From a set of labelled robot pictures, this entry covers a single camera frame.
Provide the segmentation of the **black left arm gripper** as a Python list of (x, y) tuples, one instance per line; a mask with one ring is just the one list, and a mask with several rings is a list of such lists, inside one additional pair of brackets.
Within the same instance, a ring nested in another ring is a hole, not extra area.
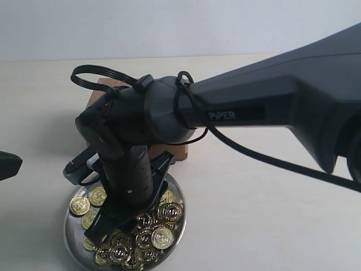
[(0, 154), (0, 180), (14, 177), (20, 170), (23, 160), (12, 153), (1, 151)]

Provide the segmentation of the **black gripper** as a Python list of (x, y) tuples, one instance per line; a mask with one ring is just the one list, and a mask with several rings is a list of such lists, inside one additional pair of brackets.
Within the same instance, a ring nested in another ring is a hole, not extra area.
[(141, 213), (153, 209), (168, 188), (165, 181), (175, 157), (168, 151), (150, 159), (146, 146), (133, 146), (118, 159), (100, 154), (101, 183), (107, 197), (85, 236), (94, 243), (120, 229), (130, 232)]

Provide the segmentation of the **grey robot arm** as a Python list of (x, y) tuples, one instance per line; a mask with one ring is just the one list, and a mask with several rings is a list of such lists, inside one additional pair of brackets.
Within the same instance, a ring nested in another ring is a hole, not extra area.
[[(103, 95), (76, 118), (98, 155), (107, 198), (86, 230), (95, 244), (152, 208), (166, 189), (172, 155), (151, 145), (185, 145), (203, 127), (258, 161), (360, 191), (360, 25), (236, 70), (194, 82), (188, 72), (139, 79), (81, 65), (71, 81)], [(319, 165), (313, 170), (229, 139), (221, 126), (283, 126)]]

